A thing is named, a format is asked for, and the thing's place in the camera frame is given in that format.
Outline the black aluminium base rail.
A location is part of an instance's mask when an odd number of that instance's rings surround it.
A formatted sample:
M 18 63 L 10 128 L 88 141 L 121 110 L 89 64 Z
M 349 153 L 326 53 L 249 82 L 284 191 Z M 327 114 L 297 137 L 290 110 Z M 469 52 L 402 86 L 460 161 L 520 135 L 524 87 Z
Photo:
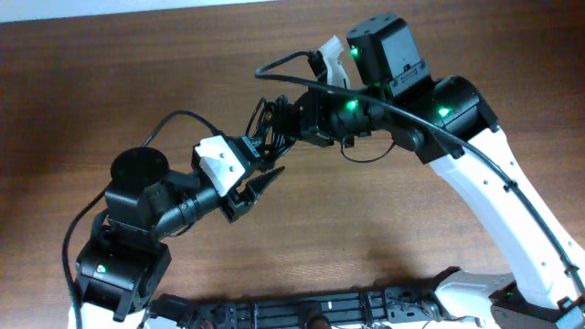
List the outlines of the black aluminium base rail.
M 172 328 L 304 328 L 321 315 L 334 328 L 390 328 L 396 324 L 452 321 L 430 293 L 420 288 L 313 294 L 243 302 L 197 303 L 163 294 L 152 302 L 142 327 L 168 320 Z

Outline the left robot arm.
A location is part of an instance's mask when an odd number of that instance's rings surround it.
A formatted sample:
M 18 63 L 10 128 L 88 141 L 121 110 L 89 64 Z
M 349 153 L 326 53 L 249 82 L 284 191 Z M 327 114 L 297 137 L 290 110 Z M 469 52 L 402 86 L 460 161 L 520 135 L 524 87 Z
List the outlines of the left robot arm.
M 138 327 L 172 260 L 165 239 L 215 210 L 238 220 L 282 171 L 241 140 L 197 144 L 189 174 L 171 169 L 155 148 L 119 154 L 101 193 L 106 208 L 76 259 L 70 325 Z

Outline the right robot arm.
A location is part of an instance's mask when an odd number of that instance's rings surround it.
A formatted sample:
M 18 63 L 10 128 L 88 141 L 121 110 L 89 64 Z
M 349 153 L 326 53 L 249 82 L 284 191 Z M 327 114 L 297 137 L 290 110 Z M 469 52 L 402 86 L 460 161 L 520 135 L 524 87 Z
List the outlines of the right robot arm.
M 467 79 L 434 79 L 406 21 L 374 16 L 307 54 L 315 78 L 275 120 L 291 138 L 351 145 L 387 131 L 445 180 L 504 254 L 507 274 L 449 268 L 387 292 L 391 322 L 474 319 L 502 328 L 581 328 L 584 251 L 531 185 L 497 117 Z

